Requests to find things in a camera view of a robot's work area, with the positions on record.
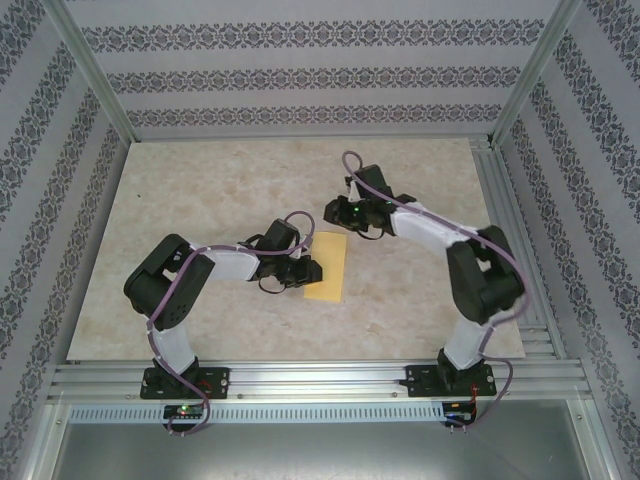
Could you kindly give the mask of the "yellow paper sheet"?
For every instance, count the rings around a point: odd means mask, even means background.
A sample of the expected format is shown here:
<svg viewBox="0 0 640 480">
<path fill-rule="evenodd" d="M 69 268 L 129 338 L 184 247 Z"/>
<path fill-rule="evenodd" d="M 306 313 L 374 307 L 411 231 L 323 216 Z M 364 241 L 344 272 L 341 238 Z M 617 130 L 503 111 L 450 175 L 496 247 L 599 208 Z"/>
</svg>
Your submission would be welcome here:
<svg viewBox="0 0 640 480">
<path fill-rule="evenodd" d="M 334 232 L 319 232 L 314 236 L 312 258 L 322 267 L 322 280 L 304 287 L 304 298 L 340 303 L 344 285 L 347 237 Z"/>
</svg>

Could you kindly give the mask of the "grey metal panel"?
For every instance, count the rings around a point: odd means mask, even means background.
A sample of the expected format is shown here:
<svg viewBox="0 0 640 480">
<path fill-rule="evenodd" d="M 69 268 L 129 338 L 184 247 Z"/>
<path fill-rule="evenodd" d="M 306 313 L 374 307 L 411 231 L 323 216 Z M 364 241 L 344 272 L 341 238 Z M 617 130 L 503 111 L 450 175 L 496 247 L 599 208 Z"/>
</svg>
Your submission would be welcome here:
<svg viewBox="0 0 640 480">
<path fill-rule="evenodd" d="M 54 480 L 604 480 L 575 439 L 450 433 L 429 423 L 72 425 Z"/>
</svg>

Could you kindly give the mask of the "thin aluminium rear rail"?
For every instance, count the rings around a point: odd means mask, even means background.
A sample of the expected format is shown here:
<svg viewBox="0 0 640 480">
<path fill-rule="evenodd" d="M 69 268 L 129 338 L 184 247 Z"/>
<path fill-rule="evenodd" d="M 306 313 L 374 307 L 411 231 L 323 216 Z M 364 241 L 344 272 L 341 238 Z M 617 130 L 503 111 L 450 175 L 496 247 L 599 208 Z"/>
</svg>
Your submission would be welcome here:
<svg viewBox="0 0 640 480">
<path fill-rule="evenodd" d="M 450 139 L 467 139 L 472 144 L 490 144 L 491 136 L 489 134 L 427 134 L 427 133 L 409 133 L 409 134 L 304 134 L 296 133 L 290 135 L 222 135 L 212 137 L 166 137 L 166 138 L 148 138 L 137 141 L 130 141 L 130 144 L 156 144 L 156 143 L 189 143 L 189 142 L 236 142 L 236 141 L 297 141 L 297 140 L 400 140 L 400 139 L 416 139 L 416 140 L 450 140 Z"/>
</svg>

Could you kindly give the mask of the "long aluminium mounting rail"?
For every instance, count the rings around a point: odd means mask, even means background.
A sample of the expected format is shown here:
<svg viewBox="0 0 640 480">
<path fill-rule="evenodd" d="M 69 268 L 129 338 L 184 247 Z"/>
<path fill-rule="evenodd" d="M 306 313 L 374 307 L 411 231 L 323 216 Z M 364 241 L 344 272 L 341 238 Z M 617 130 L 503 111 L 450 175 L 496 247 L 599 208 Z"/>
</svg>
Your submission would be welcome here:
<svg viewBox="0 0 640 480">
<path fill-rule="evenodd" d="M 400 385 L 407 360 L 332 362 L 229 362 L 229 402 L 308 403 L 408 399 Z M 115 403 L 140 399 L 148 362 L 84 361 L 56 367 L 51 401 Z M 590 399 L 592 388 L 579 360 L 534 357 L 512 362 L 506 400 Z"/>
</svg>

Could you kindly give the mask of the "aluminium side rail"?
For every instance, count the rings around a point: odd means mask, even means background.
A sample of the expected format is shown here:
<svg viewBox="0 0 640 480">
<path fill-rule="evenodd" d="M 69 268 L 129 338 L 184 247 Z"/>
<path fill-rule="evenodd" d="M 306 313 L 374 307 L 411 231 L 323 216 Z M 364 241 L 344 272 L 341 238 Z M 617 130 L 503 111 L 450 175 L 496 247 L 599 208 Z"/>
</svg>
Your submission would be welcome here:
<svg viewBox="0 0 640 480">
<path fill-rule="evenodd" d="M 525 352 L 528 356 L 566 359 L 568 355 L 503 159 L 484 141 L 473 140 L 470 146 L 489 218 L 504 231 L 529 286 L 529 306 L 517 320 Z"/>
</svg>

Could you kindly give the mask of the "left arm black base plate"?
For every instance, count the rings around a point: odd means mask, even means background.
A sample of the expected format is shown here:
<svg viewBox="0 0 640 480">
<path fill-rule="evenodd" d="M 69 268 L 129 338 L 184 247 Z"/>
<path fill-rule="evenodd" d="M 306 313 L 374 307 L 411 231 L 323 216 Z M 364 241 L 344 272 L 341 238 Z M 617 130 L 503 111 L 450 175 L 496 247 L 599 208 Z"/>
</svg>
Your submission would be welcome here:
<svg viewBox="0 0 640 480">
<path fill-rule="evenodd" d="M 230 370 L 222 367 L 199 367 L 186 372 L 187 382 L 208 399 L 226 399 Z M 200 395 L 162 368 L 151 367 L 144 371 L 140 387 L 143 400 L 191 400 Z"/>
</svg>

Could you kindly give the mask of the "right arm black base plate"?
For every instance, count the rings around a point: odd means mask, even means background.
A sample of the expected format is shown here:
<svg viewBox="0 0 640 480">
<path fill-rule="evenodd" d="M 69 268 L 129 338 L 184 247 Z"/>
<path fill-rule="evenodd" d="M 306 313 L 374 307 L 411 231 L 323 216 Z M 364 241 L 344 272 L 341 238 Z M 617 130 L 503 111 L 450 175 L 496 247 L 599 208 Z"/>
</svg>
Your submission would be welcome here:
<svg viewBox="0 0 640 480">
<path fill-rule="evenodd" d="M 405 372 L 400 384 L 410 397 L 465 397 L 472 394 L 473 387 L 480 397 L 497 394 L 492 368 L 486 363 L 463 371 L 435 364 L 408 365 Z"/>
</svg>

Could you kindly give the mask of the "aluminium frame post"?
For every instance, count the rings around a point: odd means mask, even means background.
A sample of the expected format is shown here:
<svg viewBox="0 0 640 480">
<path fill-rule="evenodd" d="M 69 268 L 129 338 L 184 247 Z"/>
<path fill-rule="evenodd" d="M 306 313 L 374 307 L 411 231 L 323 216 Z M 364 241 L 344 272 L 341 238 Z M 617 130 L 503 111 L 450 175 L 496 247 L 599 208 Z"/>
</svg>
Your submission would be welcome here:
<svg viewBox="0 0 640 480">
<path fill-rule="evenodd" d="M 552 57 L 554 49 L 581 3 L 581 0 L 558 0 L 555 10 L 526 61 L 512 92 L 496 120 L 493 130 L 488 136 L 489 143 L 493 149 L 500 146 L 509 134 L 511 125 L 515 122 L 524 102 Z"/>
<path fill-rule="evenodd" d="M 126 145 L 140 143 L 139 135 L 118 100 L 81 28 L 74 20 L 66 1 L 40 0 L 40 2 L 122 141 Z"/>
</svg>

